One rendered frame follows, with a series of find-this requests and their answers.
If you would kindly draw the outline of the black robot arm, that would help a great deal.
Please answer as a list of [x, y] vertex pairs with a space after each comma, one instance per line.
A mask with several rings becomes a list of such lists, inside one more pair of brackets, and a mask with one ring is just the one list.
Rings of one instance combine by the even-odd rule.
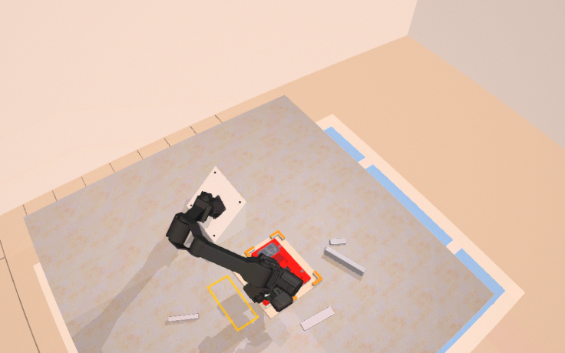
[[[284, 270], [274, 258], [263, 253], [257, 257], [244, 257], [208, 242], [203, 236], [197, 221], [204, 223], [208, 216], [216, 219], [225, 210], [220, 195], [214, 198], [212, 193], [202, 191], [188, 211], [175, 215], [166, 237], [176, 249], [186, 250], [194, 257], [201, 257], [240, 274], [243, 280], [248, 282], [243, 290], [254, 303], [259, 304], [264, 301], [265, 294], [272, 291], [274, 286], [294, 297], [304, 284], [304, 280], [288, 269]], [[190, 231], [194, 240], [188, 248], [184, 243]]]

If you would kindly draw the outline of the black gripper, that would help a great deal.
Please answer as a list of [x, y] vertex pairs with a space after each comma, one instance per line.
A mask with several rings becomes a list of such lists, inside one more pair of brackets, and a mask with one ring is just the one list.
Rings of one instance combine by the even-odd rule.
[[278, 286], [274, 286], [273, 290], [269, 292], [266, 299], [277, 312], [281, 312], [293, 303], [293, 297], [288, 295]]

